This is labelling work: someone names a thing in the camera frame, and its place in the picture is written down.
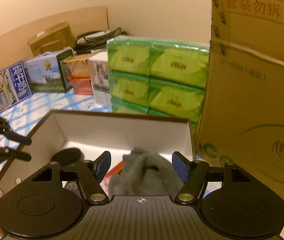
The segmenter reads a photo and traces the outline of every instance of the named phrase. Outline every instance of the checkered tablecloth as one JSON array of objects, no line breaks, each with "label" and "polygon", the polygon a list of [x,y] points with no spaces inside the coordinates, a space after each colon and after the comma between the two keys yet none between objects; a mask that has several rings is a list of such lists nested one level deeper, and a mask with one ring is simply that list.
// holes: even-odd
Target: checkered tablecloth
[{"label": "checkered tablecloth", "polygon": [[[75,95],[73,90],[68,93],[37,93],[31,98],[7,109],[0,114],[1,117],[9,120],[10,126],[15,132],[27,135],[32,128],[47,114],[50,109],[81,110],[110,112],[109,107],[98,105],[94,102],[93,96]],[[16,148],[18,143],[12,142],[0,135],[0,146]],[[219,183],[211,183],[207,193],[220,187]]]}]

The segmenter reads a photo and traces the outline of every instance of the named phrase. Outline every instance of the gray cloth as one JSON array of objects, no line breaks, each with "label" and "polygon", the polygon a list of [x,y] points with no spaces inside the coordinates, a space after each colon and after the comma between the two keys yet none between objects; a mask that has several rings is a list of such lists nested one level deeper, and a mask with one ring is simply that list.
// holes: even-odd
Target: gray cloth
[{"label": "gray cloth", "polygon": [[121,174],[114,174],[109,181],[112,195],[177,195],[183,186],[172,164],[157,153],[135,148],[123,155]]}]

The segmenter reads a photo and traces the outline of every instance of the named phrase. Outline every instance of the red box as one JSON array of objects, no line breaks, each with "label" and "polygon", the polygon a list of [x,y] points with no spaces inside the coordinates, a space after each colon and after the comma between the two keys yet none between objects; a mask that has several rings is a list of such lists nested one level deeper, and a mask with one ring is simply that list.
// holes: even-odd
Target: red box
[{"label": "red box", "polygon": [[90,78],[73,78],[68,77],[71,82],[74,92],[77,95],[93,95],[91,79]]}]

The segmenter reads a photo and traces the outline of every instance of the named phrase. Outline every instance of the table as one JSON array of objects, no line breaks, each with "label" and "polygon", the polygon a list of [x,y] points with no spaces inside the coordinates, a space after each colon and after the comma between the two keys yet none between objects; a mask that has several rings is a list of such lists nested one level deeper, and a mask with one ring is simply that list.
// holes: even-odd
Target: table
[{"label": "table", "polygon": [[[96,104],[93,96],[79,96],[70,90],[67,93],[36,93],[31,98],[7,109],[0,114],[1,117],[9,120],[10,126],[15,132],[27,135],[32,128],[47,114],[51,109],[81,110],[110,112],[111,108]],[[0,135],[0,147],[8,146],[16,148],[18,143],[12,142]],[[206,194],[221,187],[221,183],[210,183]]]}]

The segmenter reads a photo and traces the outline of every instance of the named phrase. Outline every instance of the white sticker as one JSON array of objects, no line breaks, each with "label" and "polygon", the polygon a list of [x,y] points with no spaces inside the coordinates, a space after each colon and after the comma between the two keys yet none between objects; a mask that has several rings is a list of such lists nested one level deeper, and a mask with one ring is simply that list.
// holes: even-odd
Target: white sticker
[{"label": "white sticker", "polygon": [[42,31],[42,32],[38,33],[37,36],[39,37],[39,36],[43,35],[44,33],[45,33],[45,31]]}]

